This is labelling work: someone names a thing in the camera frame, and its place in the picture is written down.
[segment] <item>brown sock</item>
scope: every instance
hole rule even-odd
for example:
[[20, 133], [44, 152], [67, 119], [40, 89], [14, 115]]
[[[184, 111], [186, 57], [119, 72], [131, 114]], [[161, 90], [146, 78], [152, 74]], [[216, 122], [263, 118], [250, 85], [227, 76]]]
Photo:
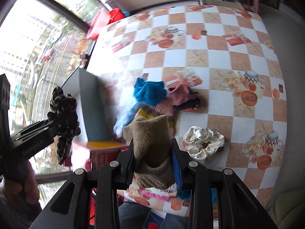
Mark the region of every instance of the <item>brown sock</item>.
[[149, 120], [136, 117], [123, 128], [123, 132], [128, 143], [134, 139], [135, 176], [138, 185], [167, 189], [174, 184], [167, 116], [161, 115]]

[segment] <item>table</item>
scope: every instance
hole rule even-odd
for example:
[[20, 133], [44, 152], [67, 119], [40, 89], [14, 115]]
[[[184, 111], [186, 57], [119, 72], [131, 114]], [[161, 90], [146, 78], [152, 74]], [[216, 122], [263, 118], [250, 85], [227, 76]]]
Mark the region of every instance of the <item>table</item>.
[[[206, 166], [232, 168], [267, 204], [283, 159], [287, 102], [278, 58], [259, 15], [207, 5], [137, 14], [101, 30], [87, 71], [103, 83], [111, 128], [132, 97], [136, 78], [162, 80], [167, 87], [187, 83], [207, 104], [179, 113], [179, 147], [193, 125], [218, 130], [225, 147]], [[121, 195], [140, 197], [158, 210], [189, 214], [189, 203], [179, 198], [147, 200], [136, 189]]]

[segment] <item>pink cloth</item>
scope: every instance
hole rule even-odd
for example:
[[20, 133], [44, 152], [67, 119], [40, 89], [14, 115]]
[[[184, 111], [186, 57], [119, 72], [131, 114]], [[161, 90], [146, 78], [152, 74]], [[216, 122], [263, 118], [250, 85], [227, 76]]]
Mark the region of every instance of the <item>pink cloth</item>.
[[173, 106], [178, 106], [198, 97], [196, 94], [190, 95], [189, 93], [189, 87], [186, 84], [180, 83], [174, 90], [169, 91], [167, 96], [153, 109], [161, 114], [173, 116]]

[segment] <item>glass window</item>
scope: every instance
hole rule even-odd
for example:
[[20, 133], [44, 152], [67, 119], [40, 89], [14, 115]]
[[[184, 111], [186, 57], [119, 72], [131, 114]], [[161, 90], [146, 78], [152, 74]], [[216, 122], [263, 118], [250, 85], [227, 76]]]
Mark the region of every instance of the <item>glass window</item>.
[[[32, 17], [48, 23], [41, 30], [32, 24]], [[80, 65], [80, 53], [87, 52], [91, 41], [83, 31], [37, 0], [16, 1], [0, 27], [0, 38], [6, 39], [0, 41], [0, 59], [5, 59], [3, 52], [7, 51], [26, 62], [24, 68], [14, 68], [20, 75], [10, 72], [9, 63], [5, 70], [0, 70], [11, 85], [9, 126], [13, 133], [47, 118], [53, 89], [61, 86]], [[37, 174], [69, 170], [57, 163], [55, 144], [30, 161]]]
[[38, 189], [40, 191], [39, 203], [42, 209], [44, 209], [44, 207], [64, 183], [65, 181], [60, 181], [56, 183], [44, 183], [38, 185]]
[[96, 13], [104, 7], [99, 0], [55, 0], [83, 21], [91, 23]]

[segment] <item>jeans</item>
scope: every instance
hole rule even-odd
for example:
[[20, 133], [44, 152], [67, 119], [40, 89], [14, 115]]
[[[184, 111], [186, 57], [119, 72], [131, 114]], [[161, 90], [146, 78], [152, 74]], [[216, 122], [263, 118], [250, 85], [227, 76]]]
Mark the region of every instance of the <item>jeans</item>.
[[[150, 208], [137, 203], [124, 203], [119, 207], [121, 229], [143, 229]], [[167, 213], [160, 229], [187, 229], [188, 218]]]

